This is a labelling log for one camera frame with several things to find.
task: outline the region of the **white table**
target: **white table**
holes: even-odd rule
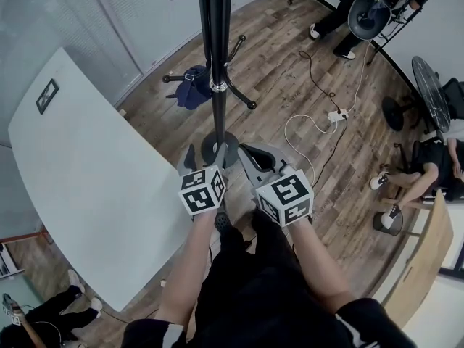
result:
[[[51,79],[57,95],[41,115]],[[9,124],[30,198],[63,255],[121,311],[185,240],[180,178],[59,49]]]

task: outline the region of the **white sneaker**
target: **white sneaker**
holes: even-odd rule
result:
[[[317,31],[314,31],[314,27],[316,26],[315,23],[313,23],[310,27],[310,39],[311,40],[316,40],[317,38],[319,38],[320,34],[319,32]]]
[[[398,214],[401,213],[401,210],[399,209],[398,205],[393,205],[391,209],[388,212],[385,212],[382,217],[381,217],[381,222],[382,225],[386,229],[390,229],[395,218],[398,216]]]
[[[335,53],[335,55],[338,56],[338,57],[341,57],[341,58],[348,59],[350,61],[352,61],[354,58],[356,58],[356,54],[353,53],[352,51],[350,53],[348,53],[347,55],[337,54],[337,53]]]
[[[67,275],[70,278],[70,285],[77,286],[82,294],[85,294],[86,288],[80,283],[79,276],[74,270],[67,270]]]
[[[96,315],[97,318],[102,315],[103,304],[100,299],[93,298],[90,304],[90,308],[98,312],[98,315]]]
[[[386,171],[381,172],[378,176],[370,180],[370,188],[374,191],[389,181],[389,175]]]

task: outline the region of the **black pants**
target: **black pants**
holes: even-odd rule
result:
[[[224,311],[228,296],[234,295],[264,267],[288,268],[302,275],[298,259],[281,227],[260,211],[254,212],[252,225],[257,234],[255,254],[245,250],[243,236],[236,228],[221,234],[220,253],[212,262],[198,298],[197,330],[214,321]]]
[[[77,286],[70,286],[67,291],[56,295],[41,306],[31,310],[26,315],[26,319],[29,323],[38,321],[53,323],[62,335],[70,333],[74,328],[83,328],[95,320],[98,314],[97,311],[88,308],[84,312],[60,315],[60,313],[68,308],[80,295],[81,292]]]
[[[314,30],[318,32],[321,37],[336,30],[343,25],[347,19],[349,10],[355,0],[341,0],[338,7],[330,13],[327,17],[323,18],[320,22],[316,23]],[[349,33],[346,38],[333,50],[334,54],[347,55],[351,49],[358,45],[361,41],[352,33]]]

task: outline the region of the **person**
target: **person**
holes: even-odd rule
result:
[[[323,38],[343,25],[348,19],[349,10],[354,2],[355,0],[341,0],[338,7],[332,13],[323,18],[320,22],[313,23],[310,26],[310,39],[316,40],[318,38]],[[410,0],[409,6],[411,9],[417,10],[425,2],[426,0]],[[393,15],[398,14],[400,10],[401,9],[394,10]],[[338,57],[353,60],[356,58],[356,55],[352,52],[352,49],[362,41],[363,40],[350,32],[333,50],[333,53]]]
[[[68,270],[70,286],[39,307],[19,315],[21,326],[10,325],[0,333],[2,348],[58,348],[62,342],[73,338],[71,330],[83,328],[100,317],[102,302],[93,298],[91,306],[80,313],[61,314],[77,298],[85,293],[83,284],[74,270]]]
[[[254,211],[252,226],[255,254],[224,210],[197,215],[157,314],[129,324],[122,348],[415,346],[377,301],[353,295],[307,217],[288,226],[298,257],[264,212]],[[202,282],[214,227],[220,253]]]
[[[381,172],[370,180],[373,190],[379,189],[386,183],[407,189],[406,194],[391,206],[381,217],[385,228],[391,228],[395,218],[403,207],[412,200],[423,196],[430,188],[446,188],[447,201],[453,201],[464,194],[464,143],[455,138],[447,139],[444,144],[422,145],[418,157],[412,164],[411,174],[395,174]]]

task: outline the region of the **power strip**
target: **power strip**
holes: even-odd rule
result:
[[[339,111],[333,111],[328,114],[328,119],[331,121],[331,123],[336,123],[337,121],[342,121],[343,119],[348,118],[348,112],[345,110],[345,108],[340,109]]]

